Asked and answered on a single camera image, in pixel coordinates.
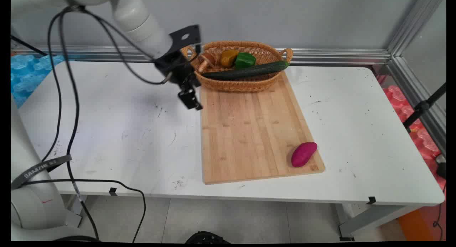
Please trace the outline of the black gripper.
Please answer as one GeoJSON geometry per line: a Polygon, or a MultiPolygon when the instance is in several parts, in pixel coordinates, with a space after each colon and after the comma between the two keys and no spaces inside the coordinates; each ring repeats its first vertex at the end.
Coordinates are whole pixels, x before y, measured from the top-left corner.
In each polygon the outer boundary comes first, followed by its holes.
{"type": "Polygon", "coordinates": [[[177,85],[178,88],[184,88],[178,93],[178,98],[187,109],[198,111],[203,109],[195,91],[201,83],[196,78],[195,69],[188,60],[187,54],[181,51],[172,52],[154,59],[154,66],[164,76],[164,79],[156,82],[155,85],[170,83],[177,85]]]}

